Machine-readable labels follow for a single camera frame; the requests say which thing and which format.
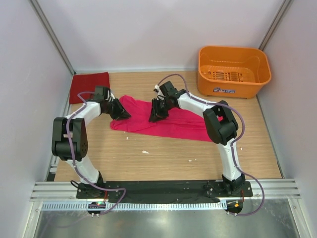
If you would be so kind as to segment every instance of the red cloth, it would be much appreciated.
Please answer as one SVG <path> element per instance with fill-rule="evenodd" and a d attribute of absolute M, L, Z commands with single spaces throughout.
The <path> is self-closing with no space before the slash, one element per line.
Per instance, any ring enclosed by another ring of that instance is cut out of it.
<path fill-rule="evenodd" d="M 69 104 L 82 103 L 77 94 L 84 91 L 94 92 L 96 86 L 110 88 L 108 72 L 75 75 L 70 87 Z M 89 94 L 82 95 L 85 100 L 89 99 L 90 96 Z"/>
<path fill-rule="evenodd" d="M 145 135 L 157 135 L 172 138 L 211 141 L 207 135 L 204 119 L 190 111 L 173 108 L 169 117 L 149 122 L 152 104 L 135 100 L 130 96 L 120 99 L 125 110 L 131 115 L 126 120 L 113 120 L 110 128 Z"/>

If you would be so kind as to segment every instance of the gray floor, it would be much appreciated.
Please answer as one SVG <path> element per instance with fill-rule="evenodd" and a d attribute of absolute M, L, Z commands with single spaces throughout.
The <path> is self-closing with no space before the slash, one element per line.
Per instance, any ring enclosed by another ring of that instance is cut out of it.
<path fill-rule="evenodd" d="M 243 213 L 257 208 L 247 200 Z M 99 218 L 87 212 L 42 212 L 36 238 L 299 238 L 287 200 L 266 200 L 249 217 L 233 217 L 222 210 L 114 212 Z"/>

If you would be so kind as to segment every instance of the pink towel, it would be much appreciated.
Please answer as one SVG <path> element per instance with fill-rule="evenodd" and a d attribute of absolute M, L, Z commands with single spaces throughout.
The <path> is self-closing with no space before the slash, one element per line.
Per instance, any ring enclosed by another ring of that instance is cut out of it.
<path fill-rule="evenodd" d="M 113 120 L 110 128 L 127 132 L 156 135 L 172 138 L 211 141 L 207 135 L 204 119 L 190 111 L 173 108 L 168 111 L 169 117 L 149 122 L 152 104 L 135 100 L 130 96 L 120 99 L 125 110 L 131 115 L 126 120 Z"/>

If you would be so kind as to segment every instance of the white wall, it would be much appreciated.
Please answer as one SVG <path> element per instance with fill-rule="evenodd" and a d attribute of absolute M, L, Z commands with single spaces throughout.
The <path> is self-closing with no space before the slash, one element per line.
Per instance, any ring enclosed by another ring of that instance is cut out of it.
<path fill-rule="evenodd" d="M 21 237 L 35 181 L 50 161 L 53 118 L 71 75 L 26 0 L 0 7 L 0 232 Z"/>
<path fill-rule="evenodd" d="M 283 173 L 287 178 L 295 178 L 311 220 L 315 224 L 316 12 L 316 0 L 296 0 L 291 5 L 265 49 L 272 70 L 272 80 L 259 94 Z"/>
<path fill-rule="evenodd" d="M 196 68 L 205 45 L 258 47 L 282 0 L 39 0 L 75 71 Z"/>

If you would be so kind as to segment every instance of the label on basket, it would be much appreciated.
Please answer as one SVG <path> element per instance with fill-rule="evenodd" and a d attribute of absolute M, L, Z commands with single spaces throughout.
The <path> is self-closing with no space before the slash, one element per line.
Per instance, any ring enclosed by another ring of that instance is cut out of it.
<path fill-rule="evenodd" d="M 214 88 L 214 93 L 235 93 L 236 90 L 228 90 L 228 89 L 221 89 L 221 88 Z"/>

